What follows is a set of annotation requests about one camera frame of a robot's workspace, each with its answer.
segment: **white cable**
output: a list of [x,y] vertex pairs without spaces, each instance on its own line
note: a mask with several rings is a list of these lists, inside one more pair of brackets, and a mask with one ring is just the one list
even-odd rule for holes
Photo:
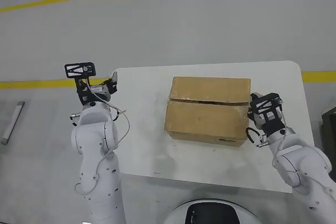
[[[284,123],[284,126],[285,126],[285,133],[284,133],[284,136],[283,136],[282,140],[280,141],[280,143],[279,143],[279,145],[278,145],[278,147],[277,147],[276,152],[274,153],[273,161],[272,161],[272,165],[273,165],[273,167],[274,167],[276,170],[285,171],[285,172],[292,172],[292,173],[295,173],[295,174],[297,174],[297,175],[298,175],[298,174],[303,175],[303,176],[307,177],[308,179],[310,179],[310,180],[312,180],[312,181],[318,183],[324,190],[327,189],[327,187],[326,187],[325,185],[323,185],[321,182],[319,182],[319,181],[316,180],[315,178],[312,178],[312,177],[308,176],[308,174],[305,174],[305,173],[302,173],[302,172],[299,172],[299,171],[282,170],[282,169],[279,169],[279,168],[277,168],[277,167],[275,166],[275,162],[277,161],[277,155],[278,155],[278,152],[281,151],[281,149],[284,147],[284,141],[285,141],[285,138],[286,138],[286,128],[287,128],[287,126],[286,126],[286,120],[285,120],[285,116],[284,116],[283,111],[281,111],[281,116],[282,116],[282,120],[283,120],[283,123]],[[335,204],[336,204],[336,199],[335,199],[331,194],[328,194],[328,195],[331,197],[331,199],[332,199],[332,200],[335,202]]]
[[275,162],[277,160],[277,155],[278,155],[279,151],[281,151],[281,149],[284,147],[284,142],[285,142],[285,138],[286,138],[286,128],[287,128],[287,126],[286,126],[286,120],[285,120],[284,112],[282,110],[281,110],[281,117],[282,117],[282,121],[284,123],[285,129],[284,129],[284,136],[283,136],[282,140],[280,141],[280,143],[279,143],[279,145],[276,149],[276,152],[273,155],[272,165],[275,169],[277,169],[276,166],[275,166]]
[[108,153],[107,153],[107,154],[100,160],[100,162],[97,164],[97,168],[96,168],[96,176],[97,176],[97,178],[96,178],[95,186],[94,186],[90,191],[88,191],[88,192],[79,192],[79,191],[76,189],[76,187],[77,187],[78,185],[80,185],[81,183],[77,183],[77,184],[74,186],[74,190],[75,190],[78,194],[80,194],[80,195],[88,195],[88,194],[90,194],[93,190],[95,190],[95,188],[96,188],[96,186],[97,186],[97,183],[99,182],[99,173],[98,173],[98,172],[99,172],[99,167],[100,167],[101,162],[102,162],[102,161],[103,161],[109,154],[111,154],[111,152],[113,152],[113,150],[115,150],[115,149],[118,147],[118,144],[123,140],[123,138],[125,138],[125,137],[127,136],[128,132],[129,132],[129,130],[130,130],[130,122],[129,122],[128,117],[127,117],[126,114],[125,114],[125,110],[122,111],[122,110],[119,109],[118,107],[112,105],[112,104],[109,103],[108,101],[102,99],[102,98],[99,97],[97,94],[95,94],[95,93],[92,91],[92,89],[91,89],[90,82],[89,82],[88,79],[86,80],[86,84],[87,84],[88,89],[91,91],[91,93],[92,93],[94,96],[96,96],[99,100],[101,100],[102,102],[104,102],[105,104],[107,104],[109,107],[111,107],[111,108],[117,110],[117,111],[119,112],[120,115],[123,114],[123,116],[124,116],[124,117],[126,118],[126,120],[127,120],[127,123],[128,123],[128,129],[127,129],[126,133],[121,137],[121,139],[118,140],[117,144],[116,144],[111,150],[109,150],[109,152],[108,152]]

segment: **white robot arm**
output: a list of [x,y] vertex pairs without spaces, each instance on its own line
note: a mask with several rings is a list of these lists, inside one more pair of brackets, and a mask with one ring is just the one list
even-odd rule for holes
[[72,146],[83,155],[81,182],[74,188],[90,206],[92,224],[126,224],[118,158],[114,153],[119,143],[114,125],[118,115],[112,119],[107,104],[116,91],[116,73],[104,83],[90,86],[89,77],[95,75],[93,63],[67,64],[65,70],[68,78],[75,79],[83,105],[82,113],[71,116],[75,126]]
[[[335,224],[336,183],[329,177],[332,170],[329,159],[321,150],[303,141],[292,128],[286,127],[278,94],[251,96],[248,116],[265,133],[257,146],[269,145],[274,155],[273,166],[293,188],[295,200],[303,206],[309,219],[314,223]],[[253,141],[249,128],[247,134]]]

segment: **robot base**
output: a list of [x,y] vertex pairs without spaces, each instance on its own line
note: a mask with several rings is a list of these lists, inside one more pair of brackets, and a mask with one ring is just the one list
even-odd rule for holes
[[262,224],[251,212],[224,200],[200,199],[174,209],[164,224]]

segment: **yellow stripe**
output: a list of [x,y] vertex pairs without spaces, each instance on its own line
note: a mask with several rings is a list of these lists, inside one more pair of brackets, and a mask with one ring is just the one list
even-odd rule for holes
[[68,0],[42,0],[42,1],[37,1],[37,2],[30,2],[26,4],[18,4],[15,6],[8,6],[8,7],[0,8],[0,12],[8,12],[12,10],[19,10],[22,8],[31,8],[31,7],[43,6],[45,4],[53,4],[53,3],[59,3],[59,2],[68,2]]
[[[102,83],[106,78],[91,79],[92,85]],[[22,82],[0,82],[0,90],[8,88],[67,88],[75,87],[74,80],[47,80],[47,81],[22,81]]]
[[[102,83],[105,78],[91,79],[91,84]],[[336,82],[336,71],[325,72],[302,72],[302,81],[313,82]],[[22,82],[0,82],[0,89],[8,88],[68,88],[75,87],[74,80],[47,80],[47,81],[22,81]]]
[[336,71],[302,72],[303,82],[336,82]]

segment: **white pole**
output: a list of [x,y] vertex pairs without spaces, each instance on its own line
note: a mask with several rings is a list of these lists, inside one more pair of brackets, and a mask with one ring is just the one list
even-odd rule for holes
[[20,102],[17,103],[16,109],[13,112],[13,115],[12,115],[11,123],[7,127],[6,131],[4,132],[4,136],[1,139],[1,144],[7,145],[8,141],[9,141],[9,138],[10,138],[10,135],[11,135],[11,132],[12,132],[12,130],[13,130],[15,124],[16,124],[17,118],[20,115],[20,112],[21,112],[24,104],[25,104],[24,101],[20,101]]

